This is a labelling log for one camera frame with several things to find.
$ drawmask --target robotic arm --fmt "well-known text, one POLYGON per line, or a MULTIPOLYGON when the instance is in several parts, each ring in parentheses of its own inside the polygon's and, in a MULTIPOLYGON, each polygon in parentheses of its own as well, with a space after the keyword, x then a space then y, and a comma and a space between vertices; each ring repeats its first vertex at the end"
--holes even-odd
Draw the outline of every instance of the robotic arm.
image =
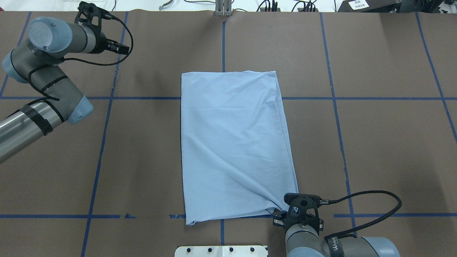
POLYGON ((372 190, 354 193, 339 200, 322 200, 317 195, 288 193, 284 201, 289 210, 273 213, 273 225, 286 229, 286 251, 288 257, 400 257, 395 245, 385 237, 356 238, 350 234, 383 221, 398 209, 402 203, 395 194, 372 190), (322 205, 339 203, 356 195, 384 193, 394 197, 398 205, 384 216, 360 225, 356 228, 334 233, 319 239, 319 232, 324 230, 324 221, 319 218, 318 208, 322 205))
POLYGON ((0 163, 63 122, 76 124, 93 111, 92 104, 58 64, 78 60, 102 66, 116 65, 132 52, 132 34, 120 19, 92 3, 80 2, 78 10, 74 23, 58 18, 35 18, 30 23, 28 39, 3 60, 3 69, 9 77, 30 83, 44 97, 22 106, 0 122, 0 163), (107 39, 101 31, 102 19, 121 22, 132 39, 131 47, 107 39), (125 57, 111 64, 64 58, 67 53, 99 54, 104 50, 125 57))

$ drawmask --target label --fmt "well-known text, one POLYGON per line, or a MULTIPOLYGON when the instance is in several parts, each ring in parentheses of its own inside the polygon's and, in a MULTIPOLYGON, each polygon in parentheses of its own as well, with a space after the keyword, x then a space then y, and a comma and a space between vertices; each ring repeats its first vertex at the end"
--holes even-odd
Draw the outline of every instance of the label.
POLYGON ((349 5, 351 6, 351 8, 353 10, 358 10, 358 9, 363 9, 363 8, 370 7, 365 0, 355 0, 355 1, 352 1, 352 2, 348 2, 348 3, 349 3, 349 5))

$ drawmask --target blue tape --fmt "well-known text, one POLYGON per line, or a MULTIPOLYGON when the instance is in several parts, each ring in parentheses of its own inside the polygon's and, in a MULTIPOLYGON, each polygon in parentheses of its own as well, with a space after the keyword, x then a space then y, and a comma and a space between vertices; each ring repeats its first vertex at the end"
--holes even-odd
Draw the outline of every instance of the blue tape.
MULTIPOLYGON (((347 194, 350 195, 351 194, 351 186, 349 184, 349 175, 348 175, 348 172, 347 172, 346 155, 345 155, 344 146, 343 146, 343 136, 341 135, 340 118, 338 116, 338 108, 336 106, 336 96, 335 96, 335 89, 333 87, 332 70, 330 68, 329 50, 327 48, 327 39, 326 39, 326 36, 325 36, 324 18, 322 16, 322 12, 320 12, 319 15, 320 15, 320 25, 322 27, 322 36, 323 36, 323 39, 324 39, 325 58, 327 59, 327 70, 329 72, 330 88, 331 88, 331 91, 332 91, 333 109, 334 109, 335 118, 336 118, 336 128, 338 130, 338 139, 340 141, 341 155, 343 156, 344 173, 345 173, 345 176, 346 176, 346 191, 347 191, 347 194)), ((352 207, 352 199, 349 198, 348 202, 349 202, 349 212, 351 213, 351 215, 353 215, 354 214, 354 208, 352 207)), ((356 219, 354 217, 351 217, 351 222, 352 222, 352 227, 355 228, 356 227, 356 219)))
MULTIPOLYGON (((87 219, 80 214, 0 214, 0 219, 87 219)), ((120 215, 92 215, 93 219, 120 219, 120 215)))
POLYGON ((221 245, 225 245, 225 234, 224 234, 224 227, 225 227, 225 220, 221 220, 221 245))
POLYGON ((225 23, 222 22, 222 72, 225 72, 225 23))
MULTIPOLYGON (((334 218, 379 218, 381 213, 333 214, 334 218)), ((394 213, 391 217, 457 217, 457 213, 394 213)))
MULTIPOLYGON (((26 100, 38 99, 37 96, 2 96, 0 99, 26 100)), ((89 100, 109 100, 110 96, 88 96, 89 100)), ((285 96, 283 100, 333 100, 333 97, 326 96, 285 96)), ((441 97, 335 97, 336 100, 401 100, 401 101, 441 101, 441 97)), ((113 100, 181 100, 180 96, 114 96, 113 100)), ((457 97, 445 97, 446 101, 455 101, 457 97)))
MULTIPOLYGON (((127 20, 128 20, 128 12, 125 13, 124 17, 124 23, 127 25, 127 20)), ((121 37, 121 44, 124 42, 124 37, 125 37, 125 28, 122 30, 122 37, 121 37)), ((118 56, 117 60, 119 61, 121 59, 121 55, 118 56)), ((103 156, 103 150, 105 149, 105 142, 106 142, 106 131, 108 129, 108 122, 110 120, 110 115, 111 115, 111 107, 113 103, 113 98, 114 98, 114 91, 116 89, 116 82, 117 82, 117 73, 119 71, 119 64, 116 65, 116 72, 114 74, 114 79, 113 79, 113 88, 111 89, 111 95, 110 95, 110 102, 108 104, 108 111, 106 113, 106 120, 105 120, 105 127, 103 129, 103 137, 101 139, 101 147, 100 147, 100 153, 98 156, 98 163, 97 163, 97 171, 95 173, 95 180, 94 180, 94 186, 92 188, 92 197, 90 199, 90 207, 89 207, 89 217, 87 218, 87 224, 86 224, 86 230, 84 233, 84 241, 83 241, 83 247, 81 250, 81 257, 85 256, 85 250, 87 247, 87 240, 89 238, 89 230, 90 230, 90 221, 92 219, 92 212, 94 210, 94 202, 95 202, 95 195, 97 192, 97 186, 98 186, 98 178, 100 175, 100 169, 101 169, 101 160, 103 156)))
POLYGON ((431 68, 431 71, 432 71, 433 76, 435 78, 436 86, 438 87, 438 91, 440 92, 441 100, 443 101, 443 106, 444 106, 444 109, 446 111, 447 119, 449 120, 449 125, 451 126, 451 130, 452 130, 452 133, 454 135, 454 139, 455 139, 455 141, 457 143, 456 129, 454 127, 454 123, 452 122, 451 115, 449 114, 449 110, 447 109, 447 104, 446 104, 446 100, 444 99, 443 90, 441 89, 441 85, 440 85, 440 82, 438 80, 438 76, 436 75, 435 67, 433 66, 433 62, 431 61, 431 57, 430 57, 430 53, 429 53, 428 48, 427 48, 427 44, 425 43, 425 37, 424 37, 424 33, 422 32, 422 26, 420 25, 420 19, 419 19, 419 13, 418 12, 416 12, 416 20, 417 20, 417 26, 419 27, 420 37, 422 38, 422 43, 424 44, 425 53, 427 54, 427 59, 429 60, 430 68, 431 68))
MULTIPOLYGON (((26 23, 24 24, 24 27, 22 28, 22 32, 21 32, 21 36, 19 37, 19 41, 17 42, 17 46, 19 46, 22 42, 22 39, 24 38, 24 34, 26 32, 26 28, 27 28, 27 25, 30 21, 30 16, 32 16, 32 12, 30 11, 28 16, 27 16, 27 19, 26 19, 26 23)), ((8 75, 5 76, 5 79, 3 80, 3 84, 1 86, 1 89, 0 89, 0 97, 3 95, 3 91, 5 91, 5 87, 6 87, 6 83, 8 82, 8 75)))

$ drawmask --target black cable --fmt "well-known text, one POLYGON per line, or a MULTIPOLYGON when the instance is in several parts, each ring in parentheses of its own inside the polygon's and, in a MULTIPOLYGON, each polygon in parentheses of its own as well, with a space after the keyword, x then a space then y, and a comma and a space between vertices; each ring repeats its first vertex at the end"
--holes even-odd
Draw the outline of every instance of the black cable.
POLYGON ((333 233, 333 234, 327 235, 327 236, 324 237, 324 239, 328 240, 329 238, 332 238, 332 237, 335 237, 335 236, 336 237, 343 236, 343 235, 346 235, 346 234, 349 234, 349 233, 352 233, 352 232, 355 232, 355 231, 359 231, 359 230, 365 229, 367 227, 373 226, 373 225, 375 225, 375 224, 387 219, 392 214, 394 214, 396 211, 398 211, 398 209, 401 208, 402 202, 401 202, 400 198, 397 195, 395 195, 394 193, 391 193, 389 191, 384 191, 384 190, 369 190, 369 191, 362 191, 362 192, 358 192, 358 193, 353 193, 353 194, 350 194, 350 195, 345 196, 343 198, 340 198, 338 200, 330 200, 329 204, 339 203, 341 201, 344 201, 346 199, 349 199, 349 198, 357 196, 357 195, 371 194, 371 193, 388 194, 388 195, 392 196, 393 198, 395 198, 397 200, 398 204, 397 204, 397 206, 395 206, 395 208, 393 208, 392 210, 390 210, 388 213, 384 214, 383 216, 377 218, 376 220, 373 220, 371 222, 365 223, 363 225, 357 226, 357 227, 349 229, 349 230, 345 230, 345 231, 342 231, 342 232, 338 232, 338 233, 333 233))
POLYGON ((262 6, 263 3, 265 3, 265 11, 266 11, 266 3, 267 3, 267 2, 270 3, 270 0, 264 0, 263 2, 261 2, 261 3, 259 4, 259 8, 257 8, 256 12, 260 10, 260 7, 262 6))
POLYGON ((189 1, 189 0, 184 0, 185 2, 187 3, 211 3, 211 4, 215 4, 216 2, 213 2, 213 1, 206 1, 206 0, 202 0, 202 1, 189 1))
POLYGON ((131 41, 131 47, 130 47, 130 50, 129 52, 124 56, 124 58, 120 59, 119 61, 115 62, 115 63, 112 63, 112 64, 99 64, 99 63, 93 63, 93 62, 90 62, 90 61, 86 61, 86 60, 81 60, 81 59, 78 59, 78 58, 64 58, 63 61, 80 61, 80 62, 83 62, 83 63, 87 63, 87 64, 93 64, 93 65, 98 65, 98 66, 112 66, 112 65, 116 65, 116 64, 119 64, 121 62, 123 62, 125 59, 127 59, 127 57, 129 57, 129 55, 132 53, 133 51, 133 36, 132 36, 132 33, 130 32, 130 30, 127 28, 127 26, 125 25, 125 23, 123 21, 121 21, 121 19, 117 18, 116 16, 112 15, 113 16, 113 20, 116 20, 118 22, 120 22, 122 24, 122 26, 124 26, 124 28, 127 30, 129 36, 130 36, 130 41, 131 41))
POLYGON ((338 239, 347 238, 347 237, 354 237, 354 238, 357 238, 357 236, 354 235, 354 234, 346 234, 346 235, 339 236, 338 239))
POLYGON ((293 10, 295 10, 295 7, 296 7, 299 3, 303 3, 303 9, 305 9, 306 2, 305 2, 305 1, 297 1, 296 4, 293 6, 292 11, 290 11, 290 12, 293 12, 293 10))
POLYGON ((40 94, 42 94, 43 96, 45 96, 47 99, 51 99, 51 100, 55 100, 55 101, 60 101, 60 99, 58 99, 58 98, 56 98, 56 97, 53 97, 53 96, 50 96, 50 95, 46 94, 43 90, 37 88, 37 87, 33 84, 33 82, 32 82, 32 74, 35 73, 35 72, 37 72, 37 71, 39 71, 39 70, 41 70, 41 69, 47 68, 47 67, 50 67, 50 66, 49 66, 49 65, 43 65, 43 66, 40 66, 40 67, 38 67, 38 68, 36 68, 36 69, 31 70, 31 71, 28 73, 28 76, 27 76, 28 81, 29 81, 29 84, 30 84, 30 86, 32 86, 33 89, 35 89, 38 93, 40 93, 40 94))

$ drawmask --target folded cloth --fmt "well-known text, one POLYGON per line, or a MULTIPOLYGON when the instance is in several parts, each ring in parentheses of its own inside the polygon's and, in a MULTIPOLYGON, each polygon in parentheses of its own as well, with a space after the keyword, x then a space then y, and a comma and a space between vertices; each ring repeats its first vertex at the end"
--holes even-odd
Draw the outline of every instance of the folded cloth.
POLYGON ((298 193, 276 72, 181 77, 186 224, 287 210, 298 193))

